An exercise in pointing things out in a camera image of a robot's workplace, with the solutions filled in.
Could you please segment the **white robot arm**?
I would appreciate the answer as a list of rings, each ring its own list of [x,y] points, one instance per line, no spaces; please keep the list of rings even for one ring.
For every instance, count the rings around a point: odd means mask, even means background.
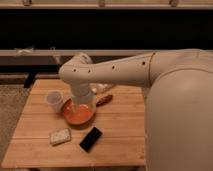
[[[77,102],[90,100],[92,83],[147,87],[147,171],[213,171],[213,53],[155,51],[97,64],[80,53],[59,76]]]

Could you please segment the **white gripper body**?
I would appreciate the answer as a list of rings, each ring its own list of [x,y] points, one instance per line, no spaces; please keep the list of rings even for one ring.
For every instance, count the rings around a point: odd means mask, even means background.
[[[92,112],[95,111],[94,93],[89,84],[72,84],[70,89],[74,110],[86,105]]]

